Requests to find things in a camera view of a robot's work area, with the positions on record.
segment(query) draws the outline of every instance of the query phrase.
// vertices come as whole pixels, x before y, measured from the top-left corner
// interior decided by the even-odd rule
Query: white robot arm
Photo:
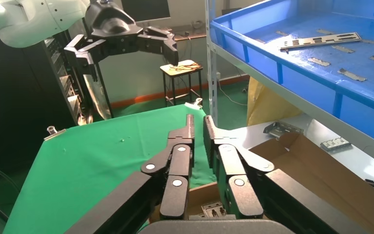
[[[67,30],[85,16],[90,0],[0,0],[0,39],[16,48]]]

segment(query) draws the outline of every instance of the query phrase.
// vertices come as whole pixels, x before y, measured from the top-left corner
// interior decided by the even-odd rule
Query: yellow plastic bag
[[[247,125],[256,125],[302,114],[294,105],[250,78],[247,101]]]

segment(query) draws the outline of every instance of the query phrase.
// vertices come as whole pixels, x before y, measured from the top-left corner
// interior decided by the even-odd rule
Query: computer monitor
[[[136,22],[170,18],[167,0],[121,0],[123,10]]]

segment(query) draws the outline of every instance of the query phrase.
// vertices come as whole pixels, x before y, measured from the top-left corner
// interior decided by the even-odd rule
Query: metal shelf frame
[[[349,124],[341,121],[330,113],[309,103],[283,86],[277,84],[271,79],[263,76],[253,67],[247,65],[244,61],[236,58],[223,48],[214,44],[210,36],[210,22],[216,18],[216,0],[206,1],[206,32],[207,32],[207,80],[209,91],[210,114],[217,125],[217,55],[226,59],[242,71],[246,72],[252,78],[261,82],[263,85],[276,92],[279,96],[292,103],[303,112],[316,119],[338,135],[350,141],[363,152],[374,158],[374,139]]]

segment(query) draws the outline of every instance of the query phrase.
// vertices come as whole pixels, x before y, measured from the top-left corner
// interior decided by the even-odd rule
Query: brown cardboard box
[[[199,215],[203,213],[202,205],[220,201],[219,189],[217,183],[206,184],[188,192],[187,215]],[[149,219],[150,223],[160,220],[160,205],[155,207],[154,212]]]
[[[250,151],[374,234],[374,188],[305,136],[284,134]]]

